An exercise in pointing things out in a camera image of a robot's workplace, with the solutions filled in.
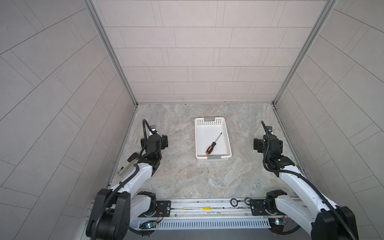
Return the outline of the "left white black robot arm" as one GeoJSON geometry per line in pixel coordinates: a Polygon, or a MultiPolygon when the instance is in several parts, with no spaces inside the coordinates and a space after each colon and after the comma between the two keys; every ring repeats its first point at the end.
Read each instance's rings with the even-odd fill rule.
{"type": "Polygon", "coordinates": [[[86,236],[92,240],[122,240],[132,230],[130,224],[141,214],[152,216],[157,211],[156,195],[139,191],[160,166],[161,151],[168,147],[166,135],[150,135],[141,139],[142,150],[127,160],[132,168],[128,175],[110,189],[101,189],[96,196],[86,236]]]}

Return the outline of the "orange black handled screwdriver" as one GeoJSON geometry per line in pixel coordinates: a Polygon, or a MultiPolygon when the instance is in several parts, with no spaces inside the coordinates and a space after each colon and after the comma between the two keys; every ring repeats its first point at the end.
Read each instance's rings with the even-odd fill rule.
{"type": "Polygon", "coordinates": [[[220,133],[219,136],[217,137],[217,139],[212,142],[212,144],[208,147],[207,151],[206,151],[206,155],[210,155],[213,151],[213,149],[215,148],[215,146],[217,145],[217,141],[219,140],[220,136],[222,135],[223,133],[220,133]]]}

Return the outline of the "right circuit board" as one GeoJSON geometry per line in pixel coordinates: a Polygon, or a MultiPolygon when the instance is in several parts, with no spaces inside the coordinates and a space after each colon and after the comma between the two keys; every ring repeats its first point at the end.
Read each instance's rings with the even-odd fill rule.
{"type": "Polygon", "coordinates": [[[286,220],[284,218],[269,218],[269,224],[272,229],[284,228],[286,225],[286,220]]]}

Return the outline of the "circuit board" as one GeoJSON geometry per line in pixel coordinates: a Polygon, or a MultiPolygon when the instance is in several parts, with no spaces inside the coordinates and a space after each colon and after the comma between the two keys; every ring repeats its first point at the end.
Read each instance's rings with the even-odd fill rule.
{"type": "Polygon", "coordinates": [[[148,221],[145,223],[142,223],[140,225],[140,230],[150,230],[150,229],[155,229],[158,225],[157,221],[148,221]]]}
{"type": "Polygon", "coordinates": [[[286,225],[286,220],[284,218],[269,218],[269,224],[272,229],[284,228],[286,225]]]}

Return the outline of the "left circuit board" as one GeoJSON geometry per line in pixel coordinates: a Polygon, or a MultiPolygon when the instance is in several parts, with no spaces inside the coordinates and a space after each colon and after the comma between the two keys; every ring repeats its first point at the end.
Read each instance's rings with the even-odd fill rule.
{"type": "Polygon", "coordinates": [[[140,230],[150,230],[150,229],[155,229],[158,225],[157,221],[148,221],[145,223],[142,223],[140,225],[140,230]]]}

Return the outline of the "aluminium mounting rail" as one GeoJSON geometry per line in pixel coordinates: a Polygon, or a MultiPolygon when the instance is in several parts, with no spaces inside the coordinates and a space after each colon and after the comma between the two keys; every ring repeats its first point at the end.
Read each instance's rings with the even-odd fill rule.
{"type": "MultiPolygon", "coordinates": [[[[289,217],[282,213],[269,215],[264,208],[263,198],[236,198],[236,208],[231,199],[167,199],[157,200],[157,211],[149,216],[141,214],[132,220],[130,226],[138,232],[160,230],[215,230],[215,229],[272,229],[269,218],[289,217]],[[140,230],[140,225],[157,221],[155,229],[140,230]]],[[[274,228],[284,232],[284,228],[274,228]]]]}

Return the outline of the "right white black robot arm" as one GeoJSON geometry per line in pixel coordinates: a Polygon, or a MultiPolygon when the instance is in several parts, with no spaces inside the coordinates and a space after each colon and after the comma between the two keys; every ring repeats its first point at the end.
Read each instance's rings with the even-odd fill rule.
{"type": "Polygon", "coordinates": [[[283,156],[283,141],[266,129],[262,139],[254,139],[254,150],[263,154],[264,169],[283,180],[304,205],[283,190],[266,194],[264,208],[269,215],[282,213],[305,230],[313,240],[357,240],[356,217],[348,207],[340,207],[302,175],[298,166],[283,156]]]}

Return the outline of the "white plastic bin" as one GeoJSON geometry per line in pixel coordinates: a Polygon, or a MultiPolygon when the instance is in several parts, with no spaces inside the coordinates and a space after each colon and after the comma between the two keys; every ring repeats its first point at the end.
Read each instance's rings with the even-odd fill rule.
{"type": "Polygon", "coordinates": [[[195,145],[198,161],[227,161],[232,157],[226,121],[223,117],[201,117],[195,119],[195,145]],[[220,133],[223,133],[212,153],[206,151],[220,133]]]}

